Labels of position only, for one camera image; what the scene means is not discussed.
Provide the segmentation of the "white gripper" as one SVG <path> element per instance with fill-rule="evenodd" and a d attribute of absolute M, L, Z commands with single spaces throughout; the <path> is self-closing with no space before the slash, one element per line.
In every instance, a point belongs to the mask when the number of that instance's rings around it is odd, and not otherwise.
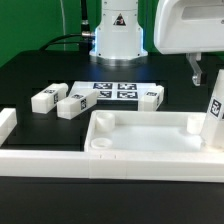
<path fill-rule="evenodd" d="M 224 0 L 159 0 L 154 45 L 162 54 L 187 53 L 193 84 L 205 85 L 200 53 L 224 51 Z"/>

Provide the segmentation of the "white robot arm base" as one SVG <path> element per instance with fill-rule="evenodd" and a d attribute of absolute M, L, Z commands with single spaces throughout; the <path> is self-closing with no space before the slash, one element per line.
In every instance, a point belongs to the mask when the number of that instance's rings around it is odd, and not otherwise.
<path fill-rule="evenodd" d="M 138 0 L 102 0 L 101 22 L 94 31 L 92 62 L 107 66 L 143 63 L 143 29 L 138 23 Z"/>

